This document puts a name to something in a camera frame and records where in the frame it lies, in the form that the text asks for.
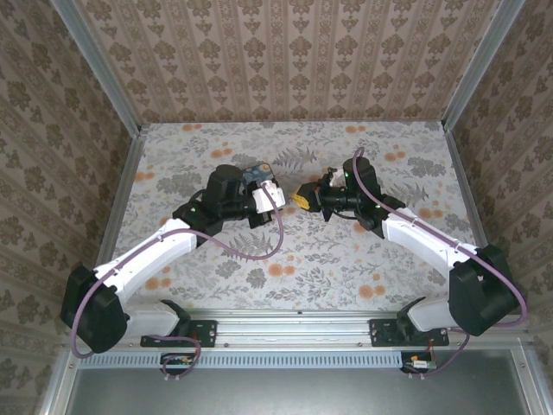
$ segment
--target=floral tablecloth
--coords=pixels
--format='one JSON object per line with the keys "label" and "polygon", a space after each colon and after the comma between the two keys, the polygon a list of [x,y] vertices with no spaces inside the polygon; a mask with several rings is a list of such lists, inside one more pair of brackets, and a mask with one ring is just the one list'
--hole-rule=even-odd
{"label": "floral tablecloth", "polygon": [[[474,242],[448,146],[438,122],[153,124],[130,193],[115,255],[152,234],[218,164],[267,162],[287,197],[340,167],[358,146],[383,192],[432,225]],[[151,278],[132,301],[170,298],[219,309],[398,310],[447,291],[445,279],[352,220],[325,223],[294,205],[283,210],[285,241],[269,260],[246,261],[206,243]],[[277,242],[275,223],[251,230],[227,222],[219,239],[250,254]]]}

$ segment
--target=floral wallpaper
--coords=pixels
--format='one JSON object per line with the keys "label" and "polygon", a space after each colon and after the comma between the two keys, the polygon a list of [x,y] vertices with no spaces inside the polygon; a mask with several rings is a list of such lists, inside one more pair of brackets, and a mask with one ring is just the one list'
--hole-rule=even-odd
{"label": "floral wallpaper", "polygon": [[143,123],[441,119],[499,0],[77,0]]}
{"label": "floral wallpaper", "polygon": [[[268,165],[284,193],[340,167],[355,149],[375,165],[383,191],[429,223],[474,242],[442,126],[434,122],[153,124],[146,137],[115,255],[156,231],[222,163]],[[265,261],[246,261],[206,243],[148,280],[131,301],[170,298],[212,309],[399,310],[447,292],[446,279],[411,252],[357,221],[283,209],[285,239]],[[277,242],[275,223],[251,230],[227,222],[217,237],[249,254]]]}
{"label": "floral wallpaper", "polygon": [[553,2],[528,0],[454,128],[488,239],[524,288],[553,385]]}
{"label": "floral wallpaper", "polygon": [[40,402],[67,275],[95,262],[129,144],[52,5],[0,2],[0,414]]}

